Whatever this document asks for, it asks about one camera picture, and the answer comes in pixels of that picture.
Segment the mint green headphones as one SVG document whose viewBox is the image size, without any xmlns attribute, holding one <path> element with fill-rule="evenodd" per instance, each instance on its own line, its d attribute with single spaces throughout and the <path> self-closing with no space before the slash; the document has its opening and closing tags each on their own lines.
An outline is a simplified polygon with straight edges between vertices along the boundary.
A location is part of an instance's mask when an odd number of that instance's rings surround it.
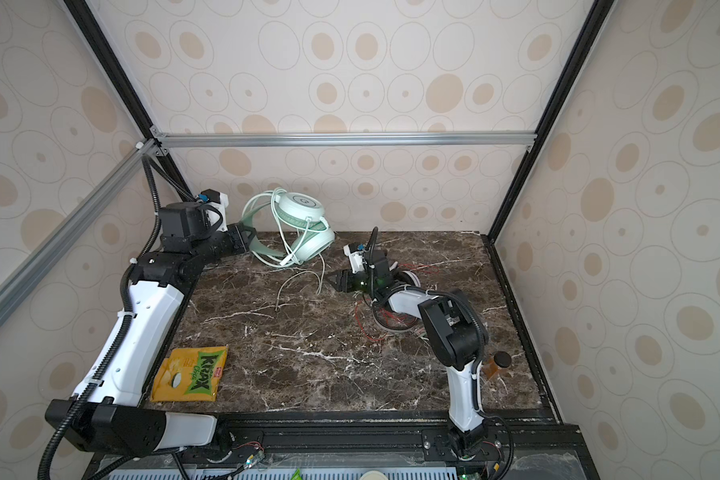
<svg viewBox="0 0 720 480">
<path fill-rule="evenodd" d="M 282 187 L 253 196 L 242 210 L 241 220 L 253 227 L 260 213 L 271 213 L 283 249 L 266 247 L 258 239 L 251 244 L 253 255 L 272 268 L 302 265 L 318 257 L 335 240 L 336 235 L 326 217 L 324 206 L 315 198 Z"/>
</svg>

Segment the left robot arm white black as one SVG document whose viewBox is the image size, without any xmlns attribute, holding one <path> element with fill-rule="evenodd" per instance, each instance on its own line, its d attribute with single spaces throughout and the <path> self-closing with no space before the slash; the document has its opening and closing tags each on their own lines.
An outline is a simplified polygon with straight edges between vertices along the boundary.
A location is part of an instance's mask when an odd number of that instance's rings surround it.
<svg viewBox="0 0 720 480">
<path fill-rule="evenodd" d="M 123 461 L 212 444 L 213 415 L 146 410 L 140 404 L 156 374 L 169 333 L 206 265 L 248 252 L 255 231 L 226 217 L 228 198 L 210 190 L 155 213 L 152 241 L 131 260 L 119 293 L 123 307 L 103 350 L 67 400 L 54 400 L 45 419 L 55 429 L 37 476 L 50 478 L 58 447 L 119 454 Z"/>
</svg>

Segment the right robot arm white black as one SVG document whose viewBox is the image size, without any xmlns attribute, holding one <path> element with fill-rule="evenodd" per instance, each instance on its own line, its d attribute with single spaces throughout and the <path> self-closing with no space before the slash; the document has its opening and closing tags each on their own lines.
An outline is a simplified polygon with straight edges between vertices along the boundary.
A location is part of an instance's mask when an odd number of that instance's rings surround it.
<svg viewBox="0 0 720 480">
<path fill-rule="evenodd" d="M 372 262 L 367 256 L 352 252 L 350 267 L 331 273 L 329 284 L 338 292 L 367 295 L 374 307 L 421 321 L 436 359 L 447 368 L 451 448 L 459 457 L 474 456 L 497 423 L 481 400 L 485 326 L 460 290 L 426 289 L 416 273 L 391 268 L 383 253 Z"/>
</svg>

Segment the white black red headphones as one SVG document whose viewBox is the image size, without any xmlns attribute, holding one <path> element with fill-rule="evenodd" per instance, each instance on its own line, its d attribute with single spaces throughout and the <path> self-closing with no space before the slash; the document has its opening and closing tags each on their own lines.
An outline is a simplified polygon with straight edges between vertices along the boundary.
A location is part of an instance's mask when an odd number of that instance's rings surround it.
<svg viewBox="0 0 720 480">
<path fill-rule="evenodd" d="M 393 287 L 420 287 L 419 277 L 410 270 L 395 269 L 385 275 L 373 275 L 370 283 L 371 313 L 378 327 L 390 333 L 402 333 L 413 329 L 421 316 L 418 303 L 419 292 L 404 290 L 391 294 Z"/>
</svg>

